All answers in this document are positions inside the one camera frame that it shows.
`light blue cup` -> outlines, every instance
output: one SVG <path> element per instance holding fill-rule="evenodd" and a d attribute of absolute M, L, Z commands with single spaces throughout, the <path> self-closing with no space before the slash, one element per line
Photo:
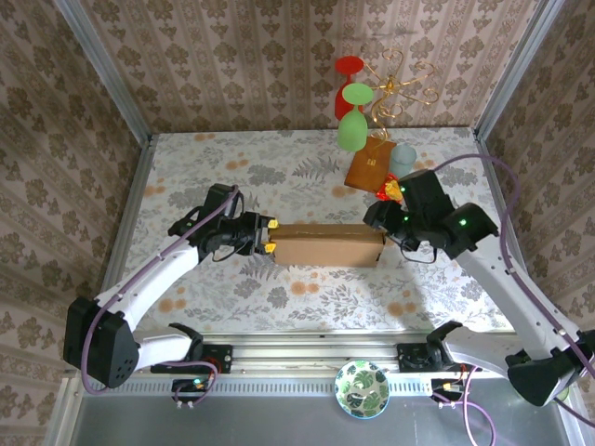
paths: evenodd
<path fill-rule="evenodd" d="M 390 152 L 389 173 L 402 178 L 413 170 L 417 152 L 409 144 L 397 144 Z"/>

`decorative plate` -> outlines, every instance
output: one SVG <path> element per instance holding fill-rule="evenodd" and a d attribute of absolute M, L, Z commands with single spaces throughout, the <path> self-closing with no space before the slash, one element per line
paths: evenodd
<path fill-rule="evenodd" d="M 335 396 L 345 412 L 367 420 L 380 415 L 389 404 L 389 382 L 373 362 L 348 362 L 335 378 Z"/>

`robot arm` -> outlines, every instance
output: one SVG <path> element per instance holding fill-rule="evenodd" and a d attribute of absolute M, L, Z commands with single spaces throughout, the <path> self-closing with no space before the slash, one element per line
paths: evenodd
<path fill-rule="evenodd" d="M 458 322 L 448 322 L 428 336 L 428 357 L 434 370 L 464 362 L 507 376 L 515 389 L 534 405 L 544 405 L 572 384 L 585 368 L 563 336 L 570 336 L 589 361 L 594 357 L 595 331 L 582 333 L 562 315 L 518 263 L 507 268 L 496 225 L 476 204 L 455 209 L 433 171 L 421 170 L 400 179 L 406 210 L 396 202 L 370 206 L 364 222 L 386 230 L 404 251 L 421 242 L 456 259 L 490 295 L 510 321 L 518 340 L 479 334 Z M 557 329 L 538 310 L 512 273 L 521 276 Z"/>
<path fill-rule="evenodd" d="M 242 212 L 234 218 L 239 202 Z M 193 329 L 172 323 L 157 332 L 134 333 L 140 319 L 177 279 L 221 246 L 240 256 L 272 252 L 262 233 L 276 226 L 272 217 L 245 212 L 237 189 L 214 185 L 205 204 L 176 222 L 149 259 L 95 300 L 79 297 L 70 305 L 64 360 L 84 370 L 87 352 L 87 373 L 107 387 L 120 386 L 135 370 L 150 365 L 200 360 L 203 338 Z M 96 320 L 100 311 L 104 314 Z M 92 323 L 96 335 L 86 350 Z"/>

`gold wire sculpture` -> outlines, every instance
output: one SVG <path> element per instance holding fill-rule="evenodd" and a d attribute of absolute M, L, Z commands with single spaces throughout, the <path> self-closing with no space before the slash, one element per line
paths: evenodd
<path fill-rule="evenodd" d="M 379 129 L 376 131 L 374 136 L 376 138 L 381 139 L 380 143 L 372 149 L 372 153 L 368 152 L 368 164 L 370 165 L 376 164 L 377 148 L 389 139 L 389 132 L 387 131 L 387 127 L 383 124 L 382 120 L 384 118 L 397 118 L 404 112 L 404 107 L 400 102 L 393 103 L 390 106 L 386 104 L 386 101 L 390 97 L 400 95 L 404 98 L 411 99 L 415 102 L 420 102 L 425 105 L 431 105 L 435 103 L 439 98 L 438 92 L 432 87 L 424 88 L 422 90 L 422 95 L 424 96 L 425 100 L 420 98 L 413 98 L 411 96 L 406 95 L 402 91 L 403 87 L 415 84 L 417 82 L 422 82 L 424 79 L 429 78 L 436 72 L 436 66 L 425 60 L 420 60 L 416 62 L 414 68 L 419 72 L 427 70 L 430 70 L 430 72 L 427 72 L 422 76 L 410 79 L 406 82 L 397 81 L 396 76 L 399 73 L 399 70 L 401 69 L 401 66 L 403 65 L 405 59 L 403 52 L 398 48 L 387 48 L 382 52 L 382 58 L 386 60 L 392 60 L 397 56 L 399 57 L 399 63 L 397 65 L 397 68 L 395 69 L 394 73 L 389 74 L 387 77 L 380 77 L 376 73 L 376 71 L 374 71 L 374 69 L 372 69 L 372 67 L 370 67 L 370 65 L 368 65 L 367 62 L 364 61 L 364 66 L 378 79 L 378 85 L 372 86 L 371 88 L 373 90 L 382 91 L 382 98 L 374 102 L 370 110 L 370 116 L 372 116 L 372 119 L 374 120 L 376 125 L 379 126 Z"/>

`yellow connector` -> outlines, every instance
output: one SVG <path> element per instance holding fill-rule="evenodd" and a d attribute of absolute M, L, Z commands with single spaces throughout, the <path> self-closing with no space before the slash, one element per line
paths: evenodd
<path fill-rule="evenodd" d="M 277 247 L 277 243 L 273 243 L 273 242 L 265 243 L 264 244 L 264 252 L 267 254 L 271 254 L 275 250 L 276 247 Z"/>

